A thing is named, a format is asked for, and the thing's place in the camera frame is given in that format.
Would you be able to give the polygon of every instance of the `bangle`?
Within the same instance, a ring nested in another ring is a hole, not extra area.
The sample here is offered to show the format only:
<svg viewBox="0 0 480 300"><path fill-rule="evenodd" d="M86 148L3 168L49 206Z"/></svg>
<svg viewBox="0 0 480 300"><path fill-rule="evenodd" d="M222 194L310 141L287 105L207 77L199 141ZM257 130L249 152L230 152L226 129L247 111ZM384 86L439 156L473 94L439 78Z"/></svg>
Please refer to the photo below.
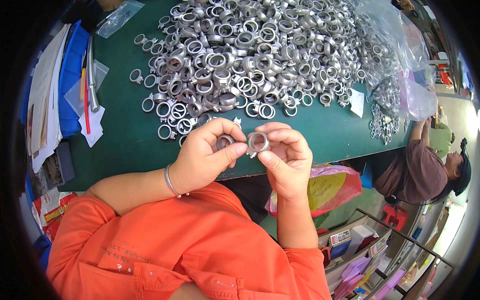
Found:
<svg viewBox="0 0 480 300"><path fill-rule="evenodd" d="M181 195L180 195L179 193L177 193L177 192L175 191L175 189L173 188L172 183L170 182L170 177L168 177L168 169L170 168L171 165L172 165L172 164L169 164L168 166L165 167L165 172L164 172L165 182L167 183L167 186L168 186L168 188L170 189L170 191L171 191L172 193L174 193L175 195L177 195L177 198L181 198Z"/></svg>

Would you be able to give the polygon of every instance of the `blue plastic crate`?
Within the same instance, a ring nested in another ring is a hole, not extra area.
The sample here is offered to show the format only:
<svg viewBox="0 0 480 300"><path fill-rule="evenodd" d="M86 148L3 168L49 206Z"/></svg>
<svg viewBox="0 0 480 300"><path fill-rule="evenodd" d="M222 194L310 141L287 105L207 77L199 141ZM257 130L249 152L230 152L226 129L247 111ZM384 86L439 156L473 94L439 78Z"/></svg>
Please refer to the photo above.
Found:
<svg viewBox="0 0 480 300"><path fill-rule="evenodd" d="M79 117L65 100L65 94L82 77L82 57L87 49L90 35L80 26L79 20L70 26L72 36L67 39L65 54L59 76L59 119L60 131L64 138L74 135L80 130Z"/></svg>

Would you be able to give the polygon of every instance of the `orange shirt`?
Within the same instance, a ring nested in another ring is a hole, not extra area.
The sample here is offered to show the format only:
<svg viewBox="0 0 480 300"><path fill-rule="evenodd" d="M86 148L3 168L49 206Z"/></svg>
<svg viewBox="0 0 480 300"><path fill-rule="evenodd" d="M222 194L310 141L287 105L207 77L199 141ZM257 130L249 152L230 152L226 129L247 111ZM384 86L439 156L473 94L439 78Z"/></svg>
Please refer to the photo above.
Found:
<svg viewBox="0 0 480 300"><path fill-rule="evenodd" d="M72 200L47 276L64 299L168 299L194 281L213 299L331 299L318 249L282 249L240 200L211 183L126 215Z"/></svg>

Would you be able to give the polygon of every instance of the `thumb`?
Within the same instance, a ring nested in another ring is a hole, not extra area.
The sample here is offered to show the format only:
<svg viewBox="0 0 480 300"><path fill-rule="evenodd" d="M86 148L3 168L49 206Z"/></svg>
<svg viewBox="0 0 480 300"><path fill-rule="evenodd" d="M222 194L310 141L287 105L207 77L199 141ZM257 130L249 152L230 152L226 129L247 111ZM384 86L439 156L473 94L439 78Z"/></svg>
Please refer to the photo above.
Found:
<svg viewBox="0 0 480 300"><path fill-rule="evenodd" d="M245 143L233 143L227 147L219 150L211 155L213 161L221 169L226 168L232 161L239 158L245 151L247 151L248 145Z"/></svg>
<svg viewBox="0 0 480 300"><path fill-rule="evenodd" d="M285 168L288 168L287 164L272 151L262 151L257 156L261 163L269 169L275 177L283 173Z"/></svg>

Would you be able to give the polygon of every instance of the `brown shirt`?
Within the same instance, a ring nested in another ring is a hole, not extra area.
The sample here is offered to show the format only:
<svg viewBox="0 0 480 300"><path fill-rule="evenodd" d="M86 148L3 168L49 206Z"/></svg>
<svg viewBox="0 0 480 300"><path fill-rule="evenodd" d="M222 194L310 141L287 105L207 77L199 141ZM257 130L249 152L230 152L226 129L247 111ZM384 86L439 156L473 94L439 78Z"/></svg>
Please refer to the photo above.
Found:
<svg viewBox="0 0 480 300"><path fill-rule="evenodd" d="M425 147L423 140L410 141L405 152L395 157L373 186L388 197L395 192L405 171L403 189L396 196L409 203L428 201L438 196L447 184L443 165L437 154Z"/></svg>

